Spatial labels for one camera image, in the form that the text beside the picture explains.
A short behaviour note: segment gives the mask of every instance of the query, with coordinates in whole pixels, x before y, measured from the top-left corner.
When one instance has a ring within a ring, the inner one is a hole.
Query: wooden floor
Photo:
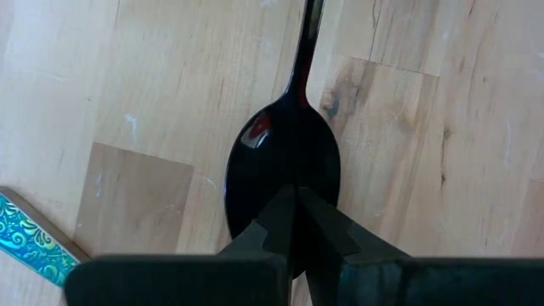
[[[216,252],[230,147],[285,88],[302,8],[0,0],[0,185],[92,254]],[[325,10],[308,95],[341,148],[339,207],[412,255],[544,256],[544,2]],[[135,194],[102,197],[124,178]],[[0,271],[0,304],[62,303],[3,253]]]

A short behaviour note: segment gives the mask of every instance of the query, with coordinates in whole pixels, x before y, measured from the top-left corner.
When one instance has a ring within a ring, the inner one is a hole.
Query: spoon handle
[[[304,10],[303,29],[298,41],[298,51],[292,69],[291,81],[287,87],[288,94],[299,94],[306,101],[306,83],[315,44],[320,29],[321,14],[324,0],[307,0]]]

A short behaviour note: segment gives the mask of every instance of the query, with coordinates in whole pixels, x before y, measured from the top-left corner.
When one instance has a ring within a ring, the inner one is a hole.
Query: spoon
[[[224,197],[233,239],[284,185],[308,187],[327,203],[337,205],[340,189],[337,142],[323,117],[306,98],[322,9],[323,0],[306,2],[287,90],[249,120],[230,152]],[[302,245],[293,238],[293,252]],[[302,269],[295,267],[295,274]]]

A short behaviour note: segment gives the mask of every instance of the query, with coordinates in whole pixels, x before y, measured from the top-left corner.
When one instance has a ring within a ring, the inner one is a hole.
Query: decorative handle
[[[0,249],[57,286],[88,256],[20,195],[0,188]]]

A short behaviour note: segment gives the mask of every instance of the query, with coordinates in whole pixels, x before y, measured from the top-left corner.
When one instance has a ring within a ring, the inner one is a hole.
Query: blue patterned object
[[[62,246],[0,194],[0,249],[57,286],[78,264]]]

